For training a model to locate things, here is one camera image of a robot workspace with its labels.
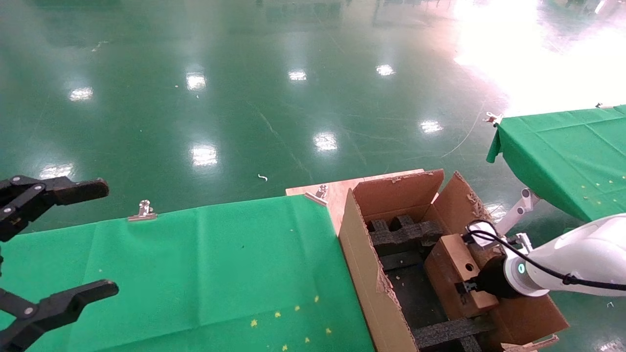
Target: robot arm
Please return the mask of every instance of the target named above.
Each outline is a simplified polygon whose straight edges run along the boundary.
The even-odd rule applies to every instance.
[[[605,217],[533,249],[525,234],[500,238],[488,222],[468,226],[467,241],[500,245],[504,256],[492,258],[477,277],[459,290],[495,296],[542,296],[550,290],[597,296],[626,296],[626,214]],[[511,242],[522,245],[515,249]]]

